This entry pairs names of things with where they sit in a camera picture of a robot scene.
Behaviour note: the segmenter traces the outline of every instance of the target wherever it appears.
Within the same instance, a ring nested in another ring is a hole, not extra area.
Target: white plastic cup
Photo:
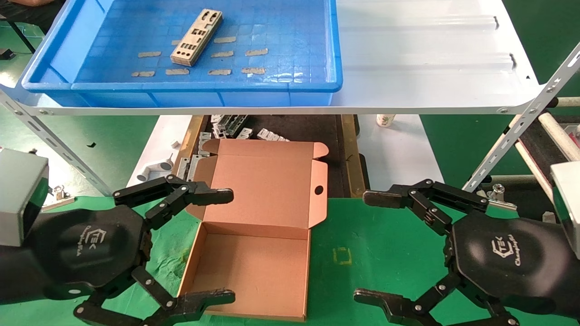
[[[381,128],[388,128],[393,123],[396,114],[377,114],[376,124]]]

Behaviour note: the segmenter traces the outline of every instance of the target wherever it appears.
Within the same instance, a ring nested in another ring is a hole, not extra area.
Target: box lid
[[[309,229],[327,215],[328,147],[313,142],[212,139],[194,181],[233,190],[229,204],[190,207],[205,222]]]

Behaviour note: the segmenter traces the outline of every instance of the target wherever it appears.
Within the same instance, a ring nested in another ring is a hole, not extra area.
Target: open cardboard box
[[[208,314],[306,319],[310,228],[327,215],[328,154],[322,143],[212,139],[194,181],[230,188],[234,200],[189,206],[202,220],[179,295],[228,288],[230,305]]]

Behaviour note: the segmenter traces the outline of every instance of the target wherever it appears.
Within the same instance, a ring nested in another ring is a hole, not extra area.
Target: blue plastic tray
[[[203,8],[223,12],[214,38],[237,40],[211,40],[194,67],[172,63],[172,41]],[[22,81],[62,106],[327,106],[342,86],[335,0],[68,0],[63,10]],[[211,58],[229,50],[233,57]],[[138,58],[149,51],[162,53]],[[166,75],[172,68],[190,73]],[[208,75],[213,69],[232,72]]]

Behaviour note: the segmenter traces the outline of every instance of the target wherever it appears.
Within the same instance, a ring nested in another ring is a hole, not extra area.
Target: printed logo
[[[91,227],[91,225],[87,225],[81,233],[81,236],[77,242],[77,257],[82,255],[82,250],[85,244],[90,243],[89,250],[92,250],[97,248],[97,244],[101,244],[105,240],[105,234],[107,234],[106,231],[96,229],[88,232]]]
[[[513,235],[509,234],[505,240],[503,237],[495,237],[494,240],[491,240],[491,247],[494,253],[501,258],[507,258],[515,253],[514,264],[521,266],[520,247]]]

